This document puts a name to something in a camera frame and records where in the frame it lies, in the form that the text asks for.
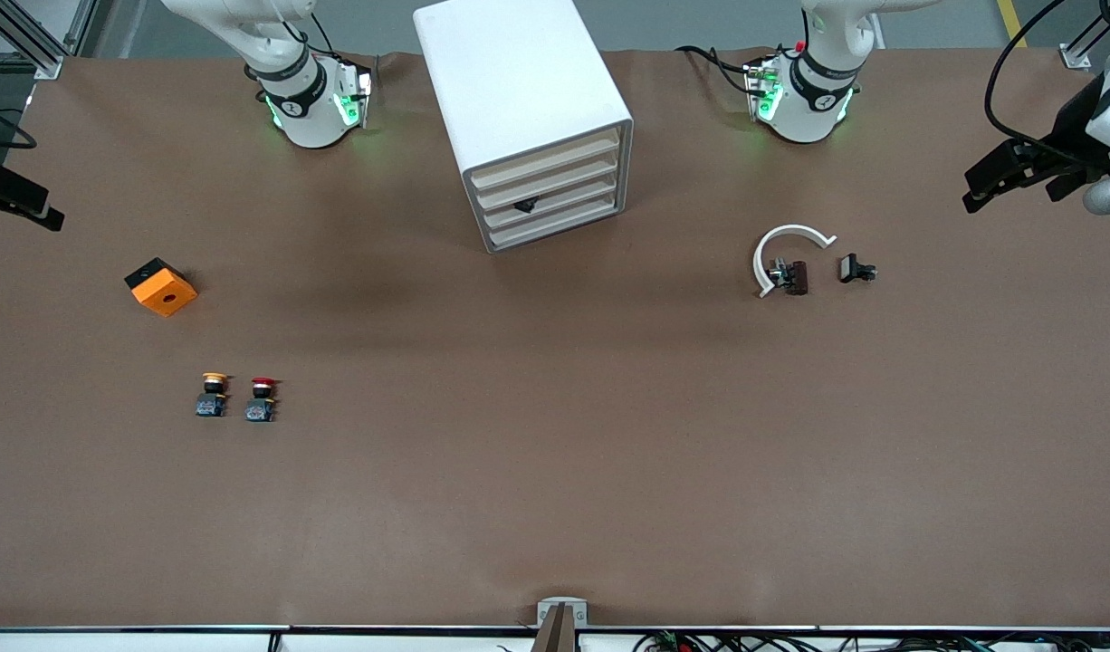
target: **orange square block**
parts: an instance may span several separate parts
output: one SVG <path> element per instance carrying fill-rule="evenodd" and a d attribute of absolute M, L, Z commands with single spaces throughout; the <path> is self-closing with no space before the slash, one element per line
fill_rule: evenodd
<path fill-rule="evenodd" d="M 170 317 L 196 298 L 196 290 L 185 281 L 181 272 L 159 258 L 130 273 L 124 281 L 132 297 L 137 297 L 142 307 L 161 317 Z"/>

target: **yellow floor line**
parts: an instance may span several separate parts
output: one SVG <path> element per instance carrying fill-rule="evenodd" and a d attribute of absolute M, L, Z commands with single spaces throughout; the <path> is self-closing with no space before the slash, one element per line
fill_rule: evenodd
<path fill-rule="evenodd" d="M 1010 38 L 1018 36 L 1022 30 L 1022 23 L 1018 20 L 1018 9 L 1015 9 L 1015 0 L 998 0 L 998 11 L 1001 12 L 1001 20 L 1006 23 L 1006 32 Z M 1026 37 L 1018 41 L 1019 48 L 1026 48 Z"/>

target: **green led light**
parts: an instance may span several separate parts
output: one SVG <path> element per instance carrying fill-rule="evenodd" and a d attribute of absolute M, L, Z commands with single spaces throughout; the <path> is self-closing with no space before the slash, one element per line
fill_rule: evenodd
<path fill-rule="evenodd" d="M 339 112 L 342 114 L 342 122 L 344 122 L 346 127 L 357 124 L 357 103 L 354 100 L 350 99 L 349 96 L 346 98 L 342 98 L 341 96 L 334 94 L 334 103 L 336 104 L 336 108 L 339 108 Z"/>
<path fill-rule="evenodd" d="M 845 99 L 841 100 L 841 110 L 839 114 L 837 114 L 837 122 L 840 122 L 840 120 L 845 120 L 845 112 L 848 111 L 848 101 L 851 99 L 852 99 L 852 89 L 849 88 L 848 92 L 846 92 L 845 94 Z"/>
<path fill-rule="evenodd" d="M 274 127 L 278 127 L 279 129 L 283 129 L 282 128 L 282 119 L 281 119 L 281 117 L 278 117 L 278 109 L 273 108 L 273 101 L 270 100 L 268 98 L 268 96 L 265 98 L 265 107 L 269 107 L 270 114 L 273 114 L 273 124 L 274 124 Z"/>
<path fill-rule="evenodd" d="M 776 107 L 783 99 L 784 88 L 779 83 L 774 83 L 760 100 L 760 120 L 771 120 L 776 116 Z"/>

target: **table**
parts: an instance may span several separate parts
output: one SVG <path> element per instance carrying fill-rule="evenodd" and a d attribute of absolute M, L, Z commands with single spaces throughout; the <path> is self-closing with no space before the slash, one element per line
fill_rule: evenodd
<path fill-rule="evenodd" d="M 728 54 L 729 57 L 747 56 Z M 1110 218 L 965 214 L 990 51 L 881 51 L 821 144 L 680 53 L 606 61 L 629 208 L 486 254 L 418 57 L 302 151 L 241 62 L 71 59 L 0 215 L 0 625 L 1110 625 Z M 1003 120 L 1086 78 L 1019 51 Z M 839 235 L 755 293 L 778 223 Z M 877 264 L 837 283 L 840 257 Z M 152 257 L 199 300 L 123 278 Z M 192 415 L 204 371 L 233 417 Z M 236 411 L 282 380 L 274 424 Z"/>

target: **white plastic box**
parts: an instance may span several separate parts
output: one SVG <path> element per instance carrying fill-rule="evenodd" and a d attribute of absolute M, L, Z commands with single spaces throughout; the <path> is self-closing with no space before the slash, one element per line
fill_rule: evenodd
<path fill-rule="evenodd" d="M 414 24 L 488 251 L 624 210 L 632 114 L 572 0 L 447 0 Z"/>

